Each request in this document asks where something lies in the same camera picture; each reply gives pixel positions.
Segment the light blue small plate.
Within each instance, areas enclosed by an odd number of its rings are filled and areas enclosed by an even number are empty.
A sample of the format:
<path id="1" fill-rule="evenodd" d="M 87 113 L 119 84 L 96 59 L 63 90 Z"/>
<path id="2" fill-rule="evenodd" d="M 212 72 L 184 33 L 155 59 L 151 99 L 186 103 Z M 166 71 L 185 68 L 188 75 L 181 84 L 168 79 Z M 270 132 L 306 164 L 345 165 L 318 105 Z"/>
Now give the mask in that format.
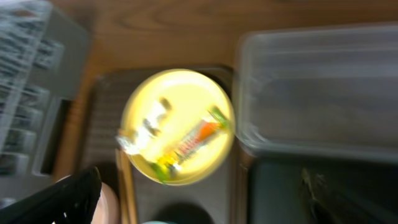
<path id="1" fill-rule="evenodd" d="M 154 221 L 144 222 L 144 223 L 141 223 L 141 224 L 175 224 L 175 223 L 154 220 Z"/>

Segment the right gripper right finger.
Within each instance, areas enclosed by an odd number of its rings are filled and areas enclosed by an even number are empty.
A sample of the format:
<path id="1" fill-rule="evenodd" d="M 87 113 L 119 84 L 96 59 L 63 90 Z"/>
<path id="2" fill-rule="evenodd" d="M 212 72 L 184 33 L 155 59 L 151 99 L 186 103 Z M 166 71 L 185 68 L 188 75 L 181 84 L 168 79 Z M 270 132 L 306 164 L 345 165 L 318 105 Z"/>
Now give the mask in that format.
<path id="1" fill-rule="evenodd" d="M 300 202 L 310 224 L 366 224 L 373 216 L 327 184 L 323 174 L 301 170 Z"/>

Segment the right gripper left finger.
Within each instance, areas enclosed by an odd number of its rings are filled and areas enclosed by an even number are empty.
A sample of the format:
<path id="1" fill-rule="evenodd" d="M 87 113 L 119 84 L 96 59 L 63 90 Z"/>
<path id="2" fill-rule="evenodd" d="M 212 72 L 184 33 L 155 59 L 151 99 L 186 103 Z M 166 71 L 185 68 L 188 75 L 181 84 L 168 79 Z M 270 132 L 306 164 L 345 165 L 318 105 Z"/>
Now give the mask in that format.
<path id="1" fill-rule="evenodd" d="M 99 170 L 89 167 L 1 209 L 1 224 L 91 223 L 101 187 Z"/>

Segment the white tissue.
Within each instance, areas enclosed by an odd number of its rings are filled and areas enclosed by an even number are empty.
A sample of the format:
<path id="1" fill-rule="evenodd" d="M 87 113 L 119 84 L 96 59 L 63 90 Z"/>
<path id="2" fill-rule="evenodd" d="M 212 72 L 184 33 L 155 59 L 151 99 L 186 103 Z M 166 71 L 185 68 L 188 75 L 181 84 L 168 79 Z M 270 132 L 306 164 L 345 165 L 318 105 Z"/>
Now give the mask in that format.
<path id="1" fill-rule="evenodd" d="M 140 154 L 141 149 L 145 148 L 160 134 L 161 124 L 167 119 L 171 110 L 172 106 L 169 100 L 164 97 L 153 102 L 149 112 L 137 128 L 119 130 L 115 138 L 121 150 L 128 155 Z"/>

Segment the green orange snack wrapper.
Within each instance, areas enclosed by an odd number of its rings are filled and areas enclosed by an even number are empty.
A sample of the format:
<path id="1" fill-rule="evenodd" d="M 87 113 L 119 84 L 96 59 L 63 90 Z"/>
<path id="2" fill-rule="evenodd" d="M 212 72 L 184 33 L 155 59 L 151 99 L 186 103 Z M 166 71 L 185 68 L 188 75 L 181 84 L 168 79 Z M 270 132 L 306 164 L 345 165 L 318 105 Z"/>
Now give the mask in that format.
<path id="1" fill-rule="evenodd" d="M 231 122 L 217 106 L 212 106 L 194 127 L 177 143 L 172 144 L 150 164 L 161 184 L 172 180 L 182 170 L 182 164 L 208 144 L 220 132 L 230 128 Z"/>

